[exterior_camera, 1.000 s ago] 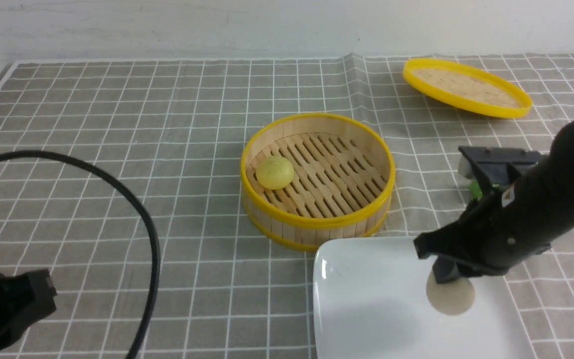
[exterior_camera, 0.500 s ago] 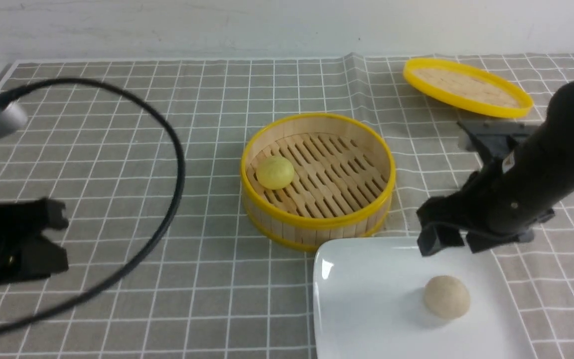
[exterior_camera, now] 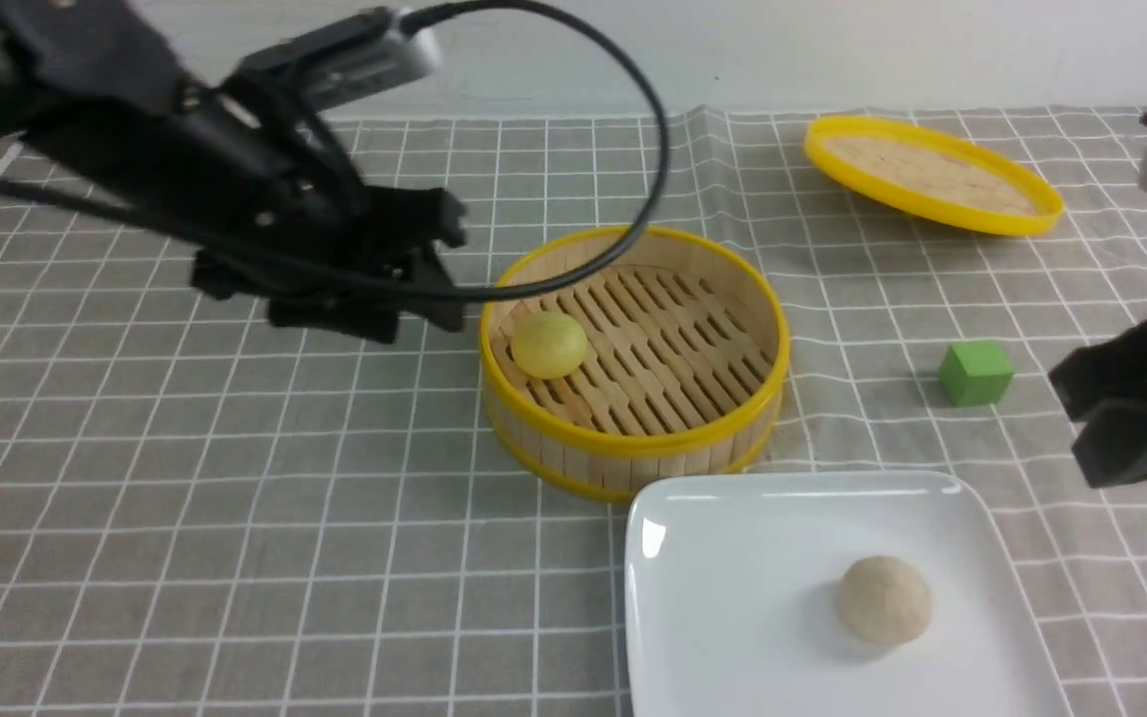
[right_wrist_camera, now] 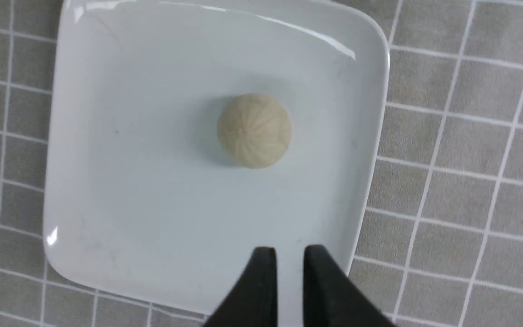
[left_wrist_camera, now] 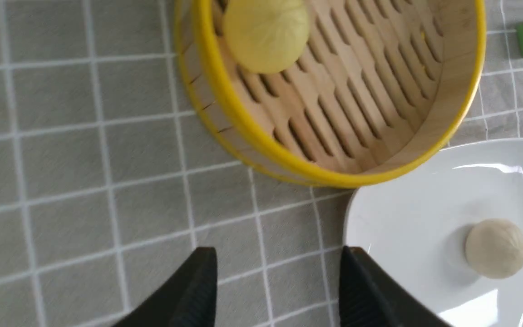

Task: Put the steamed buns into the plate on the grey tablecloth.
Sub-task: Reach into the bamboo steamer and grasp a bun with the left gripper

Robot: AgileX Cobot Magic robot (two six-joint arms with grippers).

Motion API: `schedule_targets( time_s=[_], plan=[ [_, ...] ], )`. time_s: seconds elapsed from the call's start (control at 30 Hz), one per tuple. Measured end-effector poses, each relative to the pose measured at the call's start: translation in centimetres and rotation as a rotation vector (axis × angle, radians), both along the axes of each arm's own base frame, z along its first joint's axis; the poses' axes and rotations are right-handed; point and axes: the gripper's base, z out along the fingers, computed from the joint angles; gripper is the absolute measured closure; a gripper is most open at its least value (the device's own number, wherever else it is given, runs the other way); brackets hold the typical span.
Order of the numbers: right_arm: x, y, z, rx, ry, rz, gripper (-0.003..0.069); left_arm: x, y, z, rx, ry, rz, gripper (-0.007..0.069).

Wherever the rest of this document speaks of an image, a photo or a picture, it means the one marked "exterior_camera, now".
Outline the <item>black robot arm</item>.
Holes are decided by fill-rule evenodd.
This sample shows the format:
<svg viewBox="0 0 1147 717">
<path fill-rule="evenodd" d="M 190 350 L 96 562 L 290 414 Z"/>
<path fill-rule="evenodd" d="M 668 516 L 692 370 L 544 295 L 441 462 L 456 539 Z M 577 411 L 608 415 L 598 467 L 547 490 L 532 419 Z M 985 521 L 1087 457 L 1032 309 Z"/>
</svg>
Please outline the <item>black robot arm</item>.
<svg viewBox="0 0 1147 717">
<path fill-rule="evenodd" d="M 554 20 L 604 50 L 651 110 L 649 190 L 595 257 L 512 287 L 457 286 L 438 246 L 465 246 L 450 190 L 369 185 L 322 110 L 434 72 L 432 29 L 478 11 Z M 541 1 L 448 1 L 350 15 L 200 81 L 126 1 L 0 1 L 0 196 L 192 242 L 192 286 L 267 303 L 279 328 L 391 344 L 401 315 L 465 328 L 469 305 L 540 298 L 640 246 L 672 176 L 663 100 L 599 29 Z"/>
</svg>

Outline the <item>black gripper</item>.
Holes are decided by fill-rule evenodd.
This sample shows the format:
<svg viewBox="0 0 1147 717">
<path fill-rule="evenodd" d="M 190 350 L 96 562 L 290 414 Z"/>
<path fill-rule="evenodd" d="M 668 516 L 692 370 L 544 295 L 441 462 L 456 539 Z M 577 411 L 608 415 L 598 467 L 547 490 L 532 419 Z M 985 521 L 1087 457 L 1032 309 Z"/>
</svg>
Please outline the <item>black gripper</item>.
<svg viewBox="0 0 1147 717">
<path fill-rule="evenodd" d="M 197 241 L 192 286 L 209 298 L 267 299 L 281 330 L 337 333 L 391 345 L 401 307 L 465 332 L 463 301 L 440 246 L 465 244 L 463 203 L 442 187 L 365 182 L 346 159 L 315 151 L 209 149 L 190 159 Z M 302 303 L 331 301 L 331 303 Z"/>
</svg>

